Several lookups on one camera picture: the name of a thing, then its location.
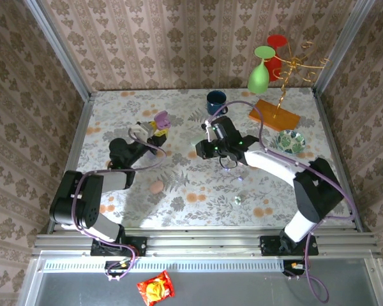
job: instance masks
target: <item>wall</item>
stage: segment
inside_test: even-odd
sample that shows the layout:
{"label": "wall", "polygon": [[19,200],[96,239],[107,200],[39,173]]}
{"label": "wall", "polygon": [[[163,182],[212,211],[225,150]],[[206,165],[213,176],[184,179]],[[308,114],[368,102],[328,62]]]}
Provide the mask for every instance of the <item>wall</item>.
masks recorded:
{"label": "wall", "polygon": [[322,100],[364,224],[383,254],[383,1],[376,1]]}
{"label": "wall", "polygon": [[15,305],[81,109],[30,11],[0,0],[0,305]]}
{"label": "wall", "polygon": [[[92,91],[246,87],[255,47],[284,34],[328,56],[356,0],[40,0]],[[287,56],[287,48],[280,55]],[[309,86],[298,77],[290,86]]]}

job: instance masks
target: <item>green patterned bowl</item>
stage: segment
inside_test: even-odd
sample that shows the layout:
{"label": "green patterned bowl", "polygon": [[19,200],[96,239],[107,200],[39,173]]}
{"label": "green patterned bowl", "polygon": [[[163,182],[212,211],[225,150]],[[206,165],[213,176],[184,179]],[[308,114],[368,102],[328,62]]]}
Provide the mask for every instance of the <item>green patterned bowl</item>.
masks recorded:
{"label": "green patterned bowl", "polygon": [[301,133],[286,129],[280,131],[275,138],[276,146],[288,154],[298,154],[305,149],[305,138]]}

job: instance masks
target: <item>red snack bag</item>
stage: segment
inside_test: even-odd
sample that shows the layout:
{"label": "red snack bag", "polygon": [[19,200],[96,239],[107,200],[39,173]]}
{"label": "red snack bag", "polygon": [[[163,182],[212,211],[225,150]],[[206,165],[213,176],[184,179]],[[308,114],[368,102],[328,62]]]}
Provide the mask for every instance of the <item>red snack bag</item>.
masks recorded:
{"label": "red snack bag", "polygon": [[172,280],[166,270],[152,279],[138,283],[138,290],[147,306],[174,296]]}

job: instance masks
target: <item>floral tablecloth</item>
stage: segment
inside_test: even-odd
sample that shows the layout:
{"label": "floral tablecloth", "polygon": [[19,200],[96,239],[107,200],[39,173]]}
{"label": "floral tablecloth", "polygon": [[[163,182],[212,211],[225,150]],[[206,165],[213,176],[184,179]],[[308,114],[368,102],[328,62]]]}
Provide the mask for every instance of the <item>floral tablecloth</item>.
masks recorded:
{"label": "floral tablecloth", "polygon": [[[169,113],[172,127],[163,148],[168,158],[159,168],[139,171],[127,190],[103,194],[101,213],[125,226],[285,226],[297,210],[294,190],[283,180],[264,170],[238,166],[225,171],[218,159],[202,160],[190,144],[202,133],[201,123],[208,117],[206,95],[210,90],[109,91],[96,96],[93,114],[82,146],[79,171],[105,169],[109,162],[109,142],[116,137],[128,139],[128,128],[137,121],[150,121],[162,110]],[[256,103],[260,98],[276,104],[281,91],[268,89],[253,95],[244,89],[225,89],[227,101],[242,99]],[[289,89],[283,108],[301,116],[297,127],[306,139],[306,150],[299,157],[327,159],[331,152],[309,88]],[[228,116],[241,134],[258,135],[259,124],[248,118],[250,109],[232,105]],[[276,131],[264,128],[266,145],[274,147]],[[134,166],[150,166],[161,156],[146,154]],[[240,182],[237,178],[248,171]],[[163,192],[156,195],[150,185],[161,180]],[[234,197],[243,195],[236,205]],[[334,214],[348,215],[345,204]],[[346,225],[329,221],[326,225]]]}

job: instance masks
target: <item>blue mug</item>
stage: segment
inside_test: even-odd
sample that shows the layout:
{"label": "blue mug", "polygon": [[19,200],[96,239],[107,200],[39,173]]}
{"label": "blue mug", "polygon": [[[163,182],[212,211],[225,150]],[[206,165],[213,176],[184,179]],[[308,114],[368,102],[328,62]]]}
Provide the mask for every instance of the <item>blue mug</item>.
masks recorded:
{"label": "blue mug", "polygon": [[[220,107],[225,104],[227,97],[222,91],[211,91],[207,95],[207,111],[210,115],[214,115]],[[227,107],[223,108],[218,115],[224,115],[229,111]]]}

